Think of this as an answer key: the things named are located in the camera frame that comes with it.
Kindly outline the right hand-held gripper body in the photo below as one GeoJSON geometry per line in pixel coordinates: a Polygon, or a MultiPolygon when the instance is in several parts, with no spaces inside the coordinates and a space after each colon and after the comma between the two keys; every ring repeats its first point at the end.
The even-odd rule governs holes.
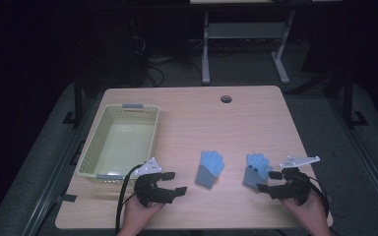
{"type": "Polygon", "coordinates": [[[300,166],[311,164],[320,160],[319,156],[314,157],[292,157],[288,156],[280,164],[281,172],[279,178],[285,179],[283,185],[271,186],[269,195],[272,199],[284,200],[295,199],[301,206],[307,202],[309,192],[317,187],[311,182],[311,178],[299,170],[300,166]]]}

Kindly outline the black clip on table edge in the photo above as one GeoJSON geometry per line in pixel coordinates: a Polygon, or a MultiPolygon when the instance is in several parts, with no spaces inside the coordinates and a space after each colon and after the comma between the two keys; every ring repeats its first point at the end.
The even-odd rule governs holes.
{"type": "Polygon", "coordinates": [[[73,203],[76,200],[75,195],[62,194],[56,198],[56,203],[61,204],[63,202],[73,203]]]}

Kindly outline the blue and grey glove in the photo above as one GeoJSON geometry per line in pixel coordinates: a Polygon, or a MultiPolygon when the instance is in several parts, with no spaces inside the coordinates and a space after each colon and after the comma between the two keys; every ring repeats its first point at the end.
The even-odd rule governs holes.
{"type": "Polygon", "coordinates": [[[212,189],[224,168],[223,156],[216,150],[202,151],[195,183],[212,189]]]}
{"type": "Polygon", "coordinates": [[[266,185],[269,172],[273,170],[270,160],[262,153],[249,153],[246,155],[246,167],[242,184],[258,191],[257,185],[266,185]]]}

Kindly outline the black metal stand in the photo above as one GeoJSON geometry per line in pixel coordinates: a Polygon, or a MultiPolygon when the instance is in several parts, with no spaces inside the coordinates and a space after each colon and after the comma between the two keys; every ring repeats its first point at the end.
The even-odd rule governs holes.
{"type": "Polygon", "coordinates": [[[74,89],[74,110],[69,111],[63,120],[63,124],[71,124],[78,127],[84,116],[82,76],[78,73],[73,82],[74,89]]]}
{"type": "Polygon", "coordinates": [[[344,95],[343,95],[343,119],[349,129],[353,130],[355,126],[368,126],[361,111],[352,109],[353,101],[353,78],[349,70],[344,72],[344,95]]]}

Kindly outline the person's left hand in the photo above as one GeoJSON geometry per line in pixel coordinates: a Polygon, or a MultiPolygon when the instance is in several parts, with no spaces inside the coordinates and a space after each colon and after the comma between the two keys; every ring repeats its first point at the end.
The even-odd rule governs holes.
{"type": "Polygon", "coordinates": [[[153,204],[145,207],[136,196],[133,196],[125,205],[122,228],[143,230],[150,220],[163,208],[164,204],[153,204]]]}

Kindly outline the pale yellow plastic basket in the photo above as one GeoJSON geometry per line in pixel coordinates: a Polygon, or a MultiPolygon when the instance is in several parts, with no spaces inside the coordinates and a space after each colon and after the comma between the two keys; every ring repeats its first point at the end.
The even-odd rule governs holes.
{"type": "Polygon", "coordinates": [[[155,156],[159,108],[109,104],[96,119],[77,174],[90,181],[119,183],[138,164],[155,156]]]}

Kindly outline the grey metal table frame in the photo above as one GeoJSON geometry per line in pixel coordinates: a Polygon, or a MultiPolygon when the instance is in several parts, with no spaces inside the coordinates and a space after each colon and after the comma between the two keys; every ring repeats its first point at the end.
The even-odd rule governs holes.
{"type": "Polygon", "coordinates": [[[209,13],[204,14],[203,53],[202,53],[202,83],[211,82],[209,63],[209,42],[211,39],[278,39],[278,49],[271,53],[272,60],[283,84],[289,83],[289,77],[284,68],[282,56],[295,16],[290,11],[284,22],[275,23],[211,23],[209,13]]]}

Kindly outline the person's right hand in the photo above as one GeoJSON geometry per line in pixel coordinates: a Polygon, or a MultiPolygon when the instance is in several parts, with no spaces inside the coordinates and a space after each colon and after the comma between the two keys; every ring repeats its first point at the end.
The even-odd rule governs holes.
{"type": "Polygon", "coordinates": [[[294,199],[281,200],[282,205],[289,210],[307,231],[311,227],[328,227],[324,206],[320,198],[310,192],[308,200],[301,206],[298,206],[294,199]]]}

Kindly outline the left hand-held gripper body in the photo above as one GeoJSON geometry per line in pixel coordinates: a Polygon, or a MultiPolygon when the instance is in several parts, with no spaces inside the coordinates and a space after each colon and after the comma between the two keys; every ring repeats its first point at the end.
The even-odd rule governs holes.
{"type": "Polygon", "coordinates": [[[149,203],[171,204],[176,198],[175,190],[158,186],[158,181],[162,181],[163,173],[165,172],[162,172],[162,167],[154,157],[133,171],[137,176],[134,192],[144,207],[148,207],[149,203]]]}

